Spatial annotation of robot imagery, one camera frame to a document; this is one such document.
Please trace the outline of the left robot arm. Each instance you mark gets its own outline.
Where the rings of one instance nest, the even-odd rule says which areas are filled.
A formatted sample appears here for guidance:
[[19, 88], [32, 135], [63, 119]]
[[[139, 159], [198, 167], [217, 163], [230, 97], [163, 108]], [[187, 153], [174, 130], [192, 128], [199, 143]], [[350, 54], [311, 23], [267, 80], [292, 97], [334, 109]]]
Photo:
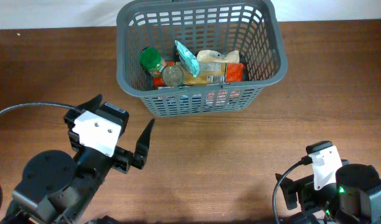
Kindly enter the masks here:
[[110, 170], [126, 174], [147, 162], [153, 119], [131, 152], [117, 146], [129, 113], [104, 102], [102, 95], [78, 106], [55, 106], [68, 110], [63, 120], [76, 154], [49, 150], [34, 156], [12, 192], [2, 223], [78, 223]]

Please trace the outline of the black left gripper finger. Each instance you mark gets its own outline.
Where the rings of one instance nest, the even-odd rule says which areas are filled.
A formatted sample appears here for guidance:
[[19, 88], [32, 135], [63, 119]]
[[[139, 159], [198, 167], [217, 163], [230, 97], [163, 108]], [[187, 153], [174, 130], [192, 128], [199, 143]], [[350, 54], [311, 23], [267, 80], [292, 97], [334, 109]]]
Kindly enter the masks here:
[[132, 159], [132, 166], [142, 170], [147, 162], [147, 156], [150, 147], [150, 136], [154, 126], [155, 119], [151, 119], [135, 146], [134, 157]]
[[92, 98], [91, 100], [78, 105], [76, 108], [78, 111], [86, 110], [90, 112], [95, 112], [101, 105], [102, 100], [103, 100], [103, 96], [102, 94], [99, 94], [95, 96], [94, 98]]

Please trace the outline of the green lid jar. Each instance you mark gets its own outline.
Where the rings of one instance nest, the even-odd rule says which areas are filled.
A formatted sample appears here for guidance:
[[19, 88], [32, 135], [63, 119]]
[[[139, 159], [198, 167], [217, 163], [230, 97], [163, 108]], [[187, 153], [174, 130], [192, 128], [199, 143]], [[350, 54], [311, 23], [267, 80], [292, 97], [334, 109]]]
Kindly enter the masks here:
[[160, 52], [153, 47], [147, 47], [141, 51], [139, 61], [143, 69], [153, 77], [160, 77], [167, 66]]

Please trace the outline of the light green wipes pack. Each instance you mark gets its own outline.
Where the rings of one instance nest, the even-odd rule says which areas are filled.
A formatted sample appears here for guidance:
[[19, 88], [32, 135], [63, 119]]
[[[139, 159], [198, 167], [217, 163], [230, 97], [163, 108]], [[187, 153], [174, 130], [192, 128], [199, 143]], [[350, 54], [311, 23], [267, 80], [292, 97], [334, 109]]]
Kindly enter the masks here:
[[193, 77], [197, 77], [200, 73], [200, 65], [196, 56], [188, 50], [180, 41], [176, 40], [175, 45], [180, 57], [181, 63], [184, 65], [187, 71], [189, 71]]

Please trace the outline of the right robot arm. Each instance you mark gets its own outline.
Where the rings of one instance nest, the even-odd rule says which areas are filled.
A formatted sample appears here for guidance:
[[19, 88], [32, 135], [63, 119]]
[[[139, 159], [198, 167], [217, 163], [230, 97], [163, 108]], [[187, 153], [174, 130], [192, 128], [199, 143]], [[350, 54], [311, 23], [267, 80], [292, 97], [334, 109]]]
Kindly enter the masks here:
[[277, 223], [381, 224], [381, 178], [373, 166], [343, 160], [342, 167], [334, 173], [336, 182], [324, 187], [314, 186], [313, 175], [296, 181], [287, 178], [298, 166], [275, 175], [277, 184], [272, 200], [276, 200], [281, 189], [287, 209], [300, 206], [301, 212], [282, 220], [273, 203]]

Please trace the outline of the grey plastic basket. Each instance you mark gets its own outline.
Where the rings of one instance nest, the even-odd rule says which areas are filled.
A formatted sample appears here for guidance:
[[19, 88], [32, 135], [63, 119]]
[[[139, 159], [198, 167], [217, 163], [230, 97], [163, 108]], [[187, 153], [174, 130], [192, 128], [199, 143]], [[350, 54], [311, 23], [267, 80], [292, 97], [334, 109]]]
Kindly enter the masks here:
[[[288, 69], [269, 0], [132, 1], [119, 11], [116, 24], [117, 82], [156, 116], [244, 109], [266, 86], [279, 82]], [[153, 47], [165, 60], [175, 61], [176, 41], [194, 54], [200, 50], [238, 51], [246, 67], [244, 80], [159, 90], [141, 67], [140, 53]]]

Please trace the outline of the small tin can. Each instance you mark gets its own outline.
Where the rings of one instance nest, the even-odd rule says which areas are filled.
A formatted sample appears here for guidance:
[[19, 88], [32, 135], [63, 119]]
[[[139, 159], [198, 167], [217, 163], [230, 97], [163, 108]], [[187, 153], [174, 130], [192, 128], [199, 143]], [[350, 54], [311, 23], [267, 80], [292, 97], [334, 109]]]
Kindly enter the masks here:
[[179, 65], [170, 65], [162, 71], [162, 81], [166, 86], [182, 86], [185, 74]]

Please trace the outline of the red orange pasta pack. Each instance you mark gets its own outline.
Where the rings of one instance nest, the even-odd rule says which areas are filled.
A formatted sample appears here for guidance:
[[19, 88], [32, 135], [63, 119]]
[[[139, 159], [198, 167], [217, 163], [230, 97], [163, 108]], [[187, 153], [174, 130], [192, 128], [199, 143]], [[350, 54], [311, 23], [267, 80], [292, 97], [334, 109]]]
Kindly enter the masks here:
[[[186, 70], [181, 62], [167, 63], [167, 66], [179, 65], [185, 74], [185, 81], [182, 86], [194, 85], [220, 85], [223, 83], [235, 83], [244, 81], [246, 66], [242, 63], [201, 63], [200, 73], [197, 77]], [[160, 88], [166, 86], [160, 77], [154, 77], [153, 87]]]

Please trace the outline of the blue tissue pack box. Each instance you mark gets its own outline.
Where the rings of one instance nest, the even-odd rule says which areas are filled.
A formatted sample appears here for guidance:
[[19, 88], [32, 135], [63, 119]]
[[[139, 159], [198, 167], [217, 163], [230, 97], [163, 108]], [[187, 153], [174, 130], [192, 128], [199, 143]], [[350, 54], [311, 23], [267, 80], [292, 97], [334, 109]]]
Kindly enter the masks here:
[[181, 113], [206, 113], [224, 110], [233, 110], [237, 100], [240, 99], [242, 92], [240, 90], [220, 90], [207, 91], [206, 93], [187, 93], [179, 95], [179, 104]]

